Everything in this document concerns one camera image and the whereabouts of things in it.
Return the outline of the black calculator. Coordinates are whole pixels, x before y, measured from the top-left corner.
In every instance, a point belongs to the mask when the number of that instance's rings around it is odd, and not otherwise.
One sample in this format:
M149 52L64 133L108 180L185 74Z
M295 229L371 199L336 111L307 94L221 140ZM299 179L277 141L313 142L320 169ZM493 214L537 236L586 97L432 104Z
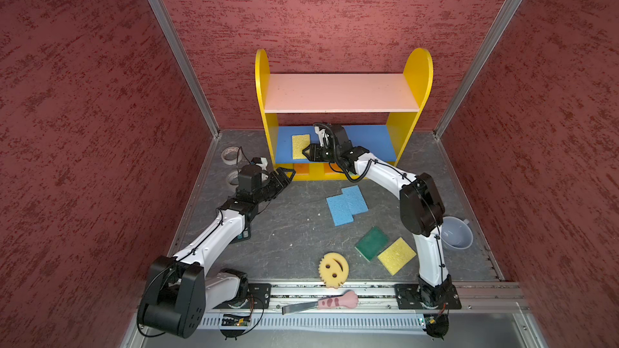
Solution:
M251 238L251 230L248 229L244 229L243 232L241 234L239 234L237 237L235 237L232 241L231 244L234 243L241 243L243 241L247 241Z

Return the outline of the clear tape roll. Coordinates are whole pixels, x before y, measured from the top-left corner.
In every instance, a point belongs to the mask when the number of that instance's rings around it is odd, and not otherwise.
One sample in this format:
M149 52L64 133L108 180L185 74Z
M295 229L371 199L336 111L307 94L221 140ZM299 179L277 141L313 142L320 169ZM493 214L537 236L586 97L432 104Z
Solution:
M228 148L224 148L220 157L225 165L237 165L240 157L240 147L230 146Z

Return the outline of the yellow smiley face sponge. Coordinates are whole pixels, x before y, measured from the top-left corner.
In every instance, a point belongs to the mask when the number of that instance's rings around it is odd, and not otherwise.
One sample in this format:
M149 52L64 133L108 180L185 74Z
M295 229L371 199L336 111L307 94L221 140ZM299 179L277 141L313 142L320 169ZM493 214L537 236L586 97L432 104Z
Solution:
M340 288L348 280L350 267L348 261L338 253L330 252L322 257L319 276L327 288Z

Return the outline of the orange sponge front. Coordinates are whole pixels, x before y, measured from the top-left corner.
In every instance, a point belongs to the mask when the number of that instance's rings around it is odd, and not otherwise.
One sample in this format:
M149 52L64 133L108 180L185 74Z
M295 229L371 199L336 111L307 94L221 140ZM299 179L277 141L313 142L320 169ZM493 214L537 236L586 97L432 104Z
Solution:
M327 175L331 175L331 174L340 174L341 169L339 168L339 166L337 164L324 164L324 172Z

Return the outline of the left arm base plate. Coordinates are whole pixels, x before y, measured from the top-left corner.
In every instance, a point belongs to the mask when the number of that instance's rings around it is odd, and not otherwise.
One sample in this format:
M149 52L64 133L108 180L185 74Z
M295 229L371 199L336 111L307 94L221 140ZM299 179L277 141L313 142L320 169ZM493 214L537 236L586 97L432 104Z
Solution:
M272 292L271 284L250 283L245 298L227 301L224 309L267 309L270 304Z

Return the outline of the yellow shelf with coloured boards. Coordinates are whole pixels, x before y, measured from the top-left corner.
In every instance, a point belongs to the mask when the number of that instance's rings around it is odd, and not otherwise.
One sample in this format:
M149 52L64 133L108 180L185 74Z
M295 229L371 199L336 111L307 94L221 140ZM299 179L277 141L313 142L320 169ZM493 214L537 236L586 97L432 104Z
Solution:
M292 159L293 135L319 140L312 124L290 127L278 122L283 114L307 114L313 122L327 114L388 115L380 125L347 122L344 127L356 146L367 148L379 159L397 165L430 97L434 65L430 52L417 48L401 73L293 73L273 74L264 49L256 53L256 95L272 164L292 168L309 164L308 176L296 180L342 180L327 175L325 163Z

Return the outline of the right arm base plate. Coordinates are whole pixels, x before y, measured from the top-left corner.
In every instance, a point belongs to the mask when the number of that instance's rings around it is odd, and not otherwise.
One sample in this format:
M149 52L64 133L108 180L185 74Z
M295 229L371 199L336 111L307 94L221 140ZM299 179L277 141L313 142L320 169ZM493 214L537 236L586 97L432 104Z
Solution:
M400 310L460 310L462 304L456 287L451 283L431 287L427 285L396 284L393 286Z

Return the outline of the blue sponge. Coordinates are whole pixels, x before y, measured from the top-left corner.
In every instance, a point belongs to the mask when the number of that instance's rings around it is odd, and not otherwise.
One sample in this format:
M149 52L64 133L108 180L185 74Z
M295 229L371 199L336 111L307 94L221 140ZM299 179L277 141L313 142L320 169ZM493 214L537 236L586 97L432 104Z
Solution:
M344 195L327 198L327 204L336 227L354 222L353 214Z
M348 209L351 215L364 214L368 212L368 206L363 194L358 186L352 186L342 189L344 200L348 204Z

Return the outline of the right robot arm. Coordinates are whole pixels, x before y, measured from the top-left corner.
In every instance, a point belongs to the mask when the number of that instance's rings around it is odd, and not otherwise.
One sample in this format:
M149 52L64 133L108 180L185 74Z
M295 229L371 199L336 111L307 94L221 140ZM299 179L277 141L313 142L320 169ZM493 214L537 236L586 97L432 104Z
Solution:
M433 178L405 172L353 145L340 125L319 122L314 130L319 141L302 151L308 161L336 164L349 182L371 180L398 199L401 223L414 236L419 257L419 300L427 309L445 306L453 284L441 240L445 206Z

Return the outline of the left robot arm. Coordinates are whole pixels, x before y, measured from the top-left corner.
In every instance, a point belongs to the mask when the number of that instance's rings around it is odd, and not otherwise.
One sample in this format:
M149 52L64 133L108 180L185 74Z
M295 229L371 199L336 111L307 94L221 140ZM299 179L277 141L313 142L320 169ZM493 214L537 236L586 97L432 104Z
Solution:
M138 330L148 327L158 335L188 338L206 311L226 302L244 301L248 278L235 269L207 273L217 258L248 229L260 204L274 200L293 181L293 169L267 172L247 164L238 174L235 194L216 210L214 222L186 248L172 257L160 256L150 266L136 315Z

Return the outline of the pink handled scraper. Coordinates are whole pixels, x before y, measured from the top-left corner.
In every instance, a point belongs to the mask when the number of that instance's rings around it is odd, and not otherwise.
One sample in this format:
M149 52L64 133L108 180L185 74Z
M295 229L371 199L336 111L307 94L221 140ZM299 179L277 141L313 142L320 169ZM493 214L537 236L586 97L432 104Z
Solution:
M341 296L330 296L318 301L292 304L281 309L283 316L305 312L311 309L330 310L330 309L355 309L359 304L359 298L353 291L347 291Z

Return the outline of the grey mug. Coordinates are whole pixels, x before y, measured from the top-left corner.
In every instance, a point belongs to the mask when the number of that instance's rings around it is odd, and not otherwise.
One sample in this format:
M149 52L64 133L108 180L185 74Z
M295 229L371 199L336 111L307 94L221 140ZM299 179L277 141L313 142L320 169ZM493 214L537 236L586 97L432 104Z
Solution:
M454 251L467 250L474 242L474 234L469 226L469 220L451 216L443 218L440 237L443 244Z

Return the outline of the dark green sponge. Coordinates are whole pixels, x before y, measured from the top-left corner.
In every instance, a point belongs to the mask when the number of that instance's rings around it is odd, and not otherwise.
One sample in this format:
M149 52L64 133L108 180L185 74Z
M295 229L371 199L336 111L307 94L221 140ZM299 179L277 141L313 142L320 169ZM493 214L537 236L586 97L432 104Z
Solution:
M355 248L366 261L371 262L387 247L388 242L388 236L380 228L372 227Z

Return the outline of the orange sponge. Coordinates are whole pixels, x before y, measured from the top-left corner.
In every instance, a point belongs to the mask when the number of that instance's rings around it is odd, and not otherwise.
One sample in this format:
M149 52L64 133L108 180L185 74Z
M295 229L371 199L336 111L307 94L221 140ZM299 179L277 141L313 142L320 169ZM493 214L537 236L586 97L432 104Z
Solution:
M298 176L308 176L310 174L309 164L294 164L293 169Z
M331 175L331 174L340 174L341 169L339 168L339 166L337 164L324 164L324 172L327 175Z

